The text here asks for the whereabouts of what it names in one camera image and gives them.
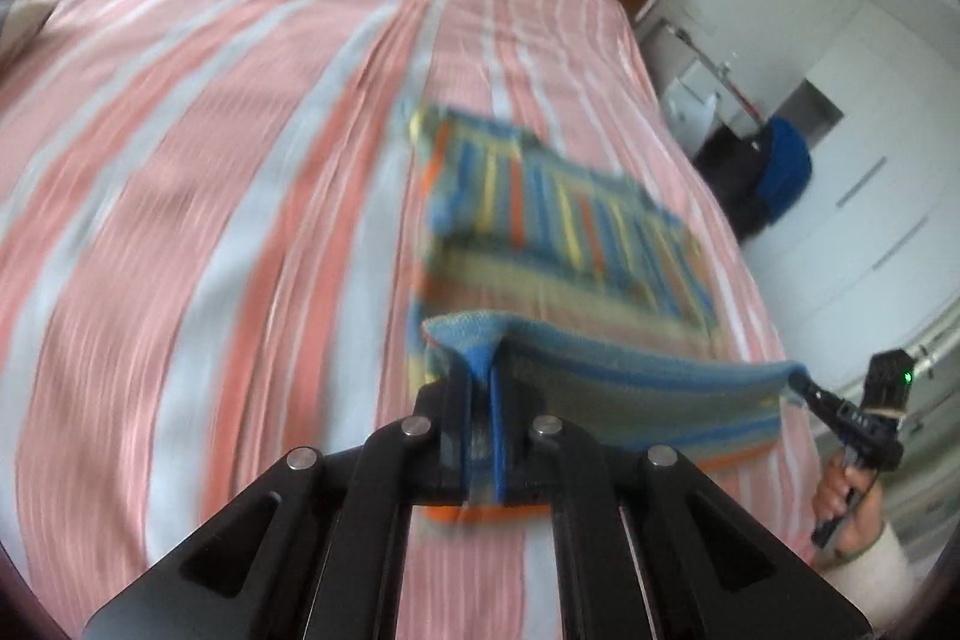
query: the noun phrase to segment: folded cloth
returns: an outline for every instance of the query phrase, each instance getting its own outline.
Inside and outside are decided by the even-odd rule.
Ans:
[[[600,442],[640,453],[671,445],[703,469],[766,450],[779,437],[779,396],[795,362],[695,362],[583,338],[549,324],[489,311],[424,323],[427,371],[462,360],[480,389],[474,402],[467,480],[474,501],[504,500],[510,459],[498,398],[505,384],[539,391],[544,413]]]
[[[714,468],[779,437],[795,363],[731,365],[699,242],[625,177],[570,163],[514,126],[449,108],[410,122],[426,190],[409,314],[412,395],[465,360],[487,394],[472,492],[502,498],[498,383],[602,442],[662,442]]]

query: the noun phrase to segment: person's arm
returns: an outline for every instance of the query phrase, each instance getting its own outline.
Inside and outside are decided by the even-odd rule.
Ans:
[[[847,511],[848,490],[863,495],[851,518],[836,533],[834,554],[817,562],[821,575],[856,605],[875,629],[885,627],[906,608],[916,588],[904,549],[883,519],[883,492],[875,475],[843,466],[837,453],[827,462],[813,497],[818,520]]]

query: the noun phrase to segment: bedspread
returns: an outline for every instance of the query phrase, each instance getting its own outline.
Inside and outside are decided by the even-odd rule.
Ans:
[[[287,449],[411,408],[426,100],[624,172],[688,223],[731,360],[781,346],[615,0],[57,0],[0,83],[0,541],[93,611]],[[715,480],[802,555],[805,414]],[[546,523],[415,528],[399,637],[558,636]]]

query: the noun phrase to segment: silver rivet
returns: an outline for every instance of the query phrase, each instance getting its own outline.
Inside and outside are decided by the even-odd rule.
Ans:
[[[538,415],[534,418],[534,432],[541,437],[553,437],[554,434],[560,434],[563,429],[563,422],[556,415]]]
[[[677,452],[669,445],[654,445],[647,451],[647,458],[654,466],[672,467],[677,463]]]
[[[310,469],[317,463],[317,452],[313,448],[294,448],[287,453],[287,466],[290,469]]]
[[[430,419],[425,415],[411,415],[409,418],[403,419],[400,429],[407,437],[423,437],[426,432],[430,431],[430,426]]]

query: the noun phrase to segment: person's hand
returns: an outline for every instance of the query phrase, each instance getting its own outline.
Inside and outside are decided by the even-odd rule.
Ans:
[[[813,513],[818,521],[829,521],[847,512],[847,493],[855,488],[862,496],[835,535],[836,550],[845,557],[866,551],[883,533],[883,491],[875,474],[843,466],[843,452],[834,453],[824,466],[824,477],[813,496]]]

